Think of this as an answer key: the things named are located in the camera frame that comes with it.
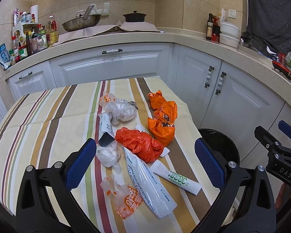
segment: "power outlet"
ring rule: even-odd
[[[236,18],[236,10],[228,10],[228,17]]]

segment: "tablecloth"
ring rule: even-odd
[[[154,113],[147,95],[157,90],[162,91],[166,100],[175,101],[178,106],[175,138],[168,145],[170,153],[161,157],[160,161],[172,171],[201,183],[202,189],[198,195],[160,178],[177,203],[173,213],[158,219],[142,203],[130,217],[121,219],[115,212],[114,202],[104,194],[100,183],[107,174],[114,174],[119,184],[131,183],[123,151],[119,160],[122,167],[120,174],[102,166],[95,157],[72,194],[101,232],[191,232],[206,214],[219,190],[212,186],[194,153],[194,143],[200,134],[187,105],[160,78],[92,82],[21,97],[0,123],[0,202],[15,215],[19,186],[26,166],[50,167],[78,151],[89,137],[98,141],[98,114],[103,112],[98,100],[104,91],[135,101],[138,106],[138,116],[113,127],[116,132],[123,126],[133,129],[137,124],[142,124],[147,127],[147,118]],[[47,188],[47,191],[59,220],[68,224],[52,189]]]

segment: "person's hand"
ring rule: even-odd
[[[275,209],[279,209],[281,207],[282,197],[283,197],[283,194],[285,193],[285,189],[286,189],[286,184],[283,183],[280,190],[279,190],[279,193],[278,193],[278,196],[277,196],[277,199],[275,202]]]

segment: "drawer handle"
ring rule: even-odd
[[[216,89],[215,95],[218,95],[218,94],[221,93],[221,87],[222,87],[222,83],[223,83],[223,80],[224,80],[224,76],[226,76],[226,73],[222,72],[220,77],[219,77],[219,81],[218,81],[218,84],[217,84],[217,89]]]
[[[110,53],[115,53],[115,52],[120,52],[120,51],[123,51],[123,49],[103,51],[102,54],[110,54]]]
[[[206,76],[205,89],[210,86],[209,81],[211,79],[211,72],[212,72],[212,70],[214,70],[214,67],[213,66],[210,66],[209,69],[208,69],[208,74]]]
[[[28,74],[25,74],[24,76],[19,77],[19,79],[20,79],[20,80],[21,80],[21,79],[24,79],[24,78],[28,77],[28,76],[31,75],[31,74],[32,74],[32,72],[30,72],[30,73],[28,73]]]

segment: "silver bolt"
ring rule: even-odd
[[[264,166],[258,166],[258,169],[259,169],[261,172],[264,172],[264,170],[265,170]]]
[[[31,166],[31,165],[26,167],[26,171],[27,171],[27,172],[32,171],[32,169],[33,169],[33,166]]]
[[[231,168],[235,168],[235,167],[236,167],[236,163],[233,162],[233,161],[230,161],[230,162],[228,163],[228,165],[229,165]]]
[[[55,168],[61,168],[63,165],[63,163],[61,161],[57,161],[55,164],[54,164],[54,167]]]

